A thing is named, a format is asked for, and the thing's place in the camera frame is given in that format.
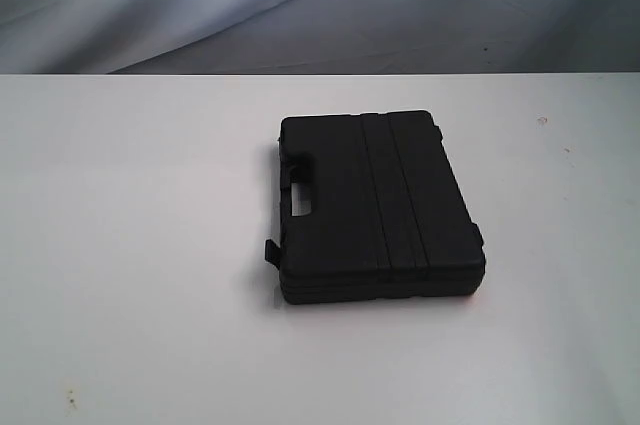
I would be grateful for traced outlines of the black plastic carry case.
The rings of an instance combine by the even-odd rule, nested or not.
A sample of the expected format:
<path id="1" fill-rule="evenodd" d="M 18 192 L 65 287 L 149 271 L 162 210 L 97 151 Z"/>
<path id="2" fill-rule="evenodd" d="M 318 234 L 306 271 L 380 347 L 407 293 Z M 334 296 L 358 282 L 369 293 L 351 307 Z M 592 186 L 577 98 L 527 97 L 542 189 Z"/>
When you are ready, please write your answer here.
<path id="1" fill-rule="evenodd" d="M 280 237 L 265 244 L 293 305 L 472 295 L 486 267 L 425 110 L 283 119 Z"/>

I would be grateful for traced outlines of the white backdrop cloth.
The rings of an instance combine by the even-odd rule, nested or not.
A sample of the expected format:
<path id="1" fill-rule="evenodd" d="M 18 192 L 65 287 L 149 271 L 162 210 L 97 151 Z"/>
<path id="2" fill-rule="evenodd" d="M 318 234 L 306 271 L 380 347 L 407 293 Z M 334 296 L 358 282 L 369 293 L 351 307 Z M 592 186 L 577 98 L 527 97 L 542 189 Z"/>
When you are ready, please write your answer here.
<path id="1" fill-rule="evenodd" d="M 1 0 L 1 70 L 615 72 L 639 0 Z"/>

